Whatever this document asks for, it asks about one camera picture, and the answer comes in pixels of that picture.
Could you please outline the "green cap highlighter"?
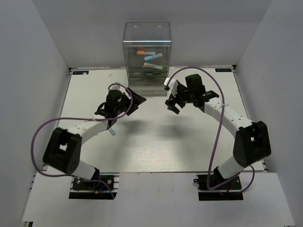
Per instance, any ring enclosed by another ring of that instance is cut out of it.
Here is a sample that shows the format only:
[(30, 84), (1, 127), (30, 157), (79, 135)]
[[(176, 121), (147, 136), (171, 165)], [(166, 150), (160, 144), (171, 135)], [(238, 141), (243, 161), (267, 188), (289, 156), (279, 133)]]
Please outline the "green cap highlighter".
[(155, 70), (163, 70), (163, 69), (164, 69), (163, 66), (155, 65), (155, 64), (151, 64), (151, 63), (147, 63), (147, 62), (145, 62), (145, 63), (143, 64), (143, 67), (152, 68), (152, 69), (155, 69)]

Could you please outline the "light blue gel pen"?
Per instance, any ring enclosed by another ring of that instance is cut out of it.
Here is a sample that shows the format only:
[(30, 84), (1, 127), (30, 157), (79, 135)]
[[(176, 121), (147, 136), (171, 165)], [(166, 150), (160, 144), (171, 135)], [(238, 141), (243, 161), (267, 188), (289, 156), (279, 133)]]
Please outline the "light blue gel pen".
[(115, 136), (116, 133), (112, 128), (109, 128), (108, 131), (112, 136)]

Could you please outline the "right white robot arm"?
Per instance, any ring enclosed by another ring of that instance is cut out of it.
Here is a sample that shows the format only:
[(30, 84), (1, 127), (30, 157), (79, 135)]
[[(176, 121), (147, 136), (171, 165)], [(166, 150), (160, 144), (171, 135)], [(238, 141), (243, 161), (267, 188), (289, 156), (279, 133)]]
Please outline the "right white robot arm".
[(213, 117), (234, 137), (232, 156), (208, 174), (209, 190), (226, 188), (236, 175), (248, 166), (271, 155), (268, 129), (264, 122), (254, 122), (232, 110), (214, 91), (206, 91), (198, 74), (189, 75), (186, 84), (167, 78), (165, 90), (170, 92), (165, 104), (168, 110), (178, 114), (180, 108), (192, 104)]

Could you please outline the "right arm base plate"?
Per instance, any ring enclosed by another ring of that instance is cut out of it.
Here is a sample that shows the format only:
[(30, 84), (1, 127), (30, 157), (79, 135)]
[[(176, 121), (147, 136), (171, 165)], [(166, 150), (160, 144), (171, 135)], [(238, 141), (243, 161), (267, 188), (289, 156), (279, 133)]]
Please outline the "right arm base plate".
[(227, 184), (208, 190), (207, 175), (197, 175), (193, 183), (197, 185), (199, 201), (242, 201), (243, 193), (240, 178), (237, 176)]

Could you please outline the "orange cap highlighter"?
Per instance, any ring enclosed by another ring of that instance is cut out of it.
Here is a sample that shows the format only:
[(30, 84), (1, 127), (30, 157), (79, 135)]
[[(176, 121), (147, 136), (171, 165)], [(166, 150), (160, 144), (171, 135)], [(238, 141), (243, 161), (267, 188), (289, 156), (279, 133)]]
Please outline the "orange cap highlighter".
[(149, 52), (149, 51), (137, 51), (137, 55), (142, 55), (142, 56), (150, 56), (150, 55), (155, 55), (156, 52)]

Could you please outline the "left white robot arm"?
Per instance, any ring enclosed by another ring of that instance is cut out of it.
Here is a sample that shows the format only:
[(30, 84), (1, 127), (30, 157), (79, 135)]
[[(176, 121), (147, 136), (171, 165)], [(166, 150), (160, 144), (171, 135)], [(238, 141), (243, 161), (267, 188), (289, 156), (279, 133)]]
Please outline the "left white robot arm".
[(101, 103), (92, 120), (68, 129), (56, 128), (48, 142), (43, 162), (67, 175), (84, 180), (85, 185), (94, 189), (99, 186), (99, 170), (80, 160), (82, 145), (97, 134), (108, 131), (117, 122), (117, 117), (131, 115), (147, 99), (130, 88), (125, 92), (109, 90), (106, 101)]

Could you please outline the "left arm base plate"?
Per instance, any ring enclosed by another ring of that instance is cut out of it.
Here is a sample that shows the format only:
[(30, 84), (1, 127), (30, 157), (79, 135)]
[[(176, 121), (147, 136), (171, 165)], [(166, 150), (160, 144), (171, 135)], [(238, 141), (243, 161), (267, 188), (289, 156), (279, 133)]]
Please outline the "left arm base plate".
[(76, 177), (72, 179), (69, 199), (74, 200), (113, 200), (118, 192), (119, 173), (102, 173), (99, 179), (106, 183), (86, 182)]

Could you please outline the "green gel pen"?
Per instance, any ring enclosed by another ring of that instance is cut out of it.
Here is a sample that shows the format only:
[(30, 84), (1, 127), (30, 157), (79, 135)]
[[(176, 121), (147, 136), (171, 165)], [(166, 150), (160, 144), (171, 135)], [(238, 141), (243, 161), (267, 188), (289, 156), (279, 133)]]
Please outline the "green gel pen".
[(159, 76), (161, 76), (161, 73), (155, 73), (155, 72), (139, 72), (138, 75), (159, 77)]

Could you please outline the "blue cap highlighter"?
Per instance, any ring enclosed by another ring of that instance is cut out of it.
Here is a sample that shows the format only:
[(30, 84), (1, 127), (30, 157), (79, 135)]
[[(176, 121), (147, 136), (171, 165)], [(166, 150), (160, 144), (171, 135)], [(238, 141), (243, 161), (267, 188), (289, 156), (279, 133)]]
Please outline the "blue cap highlighter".
[(160, 58), (162, 56), (163, 56), (162, 53), (158, 53), (158, 54), (155, 54), (155, 55), (146, 56), (146, 57), (144, 57), (144, 60), (145, 61), (150, 61), (150, 60), (154, 60), (154, 59)]

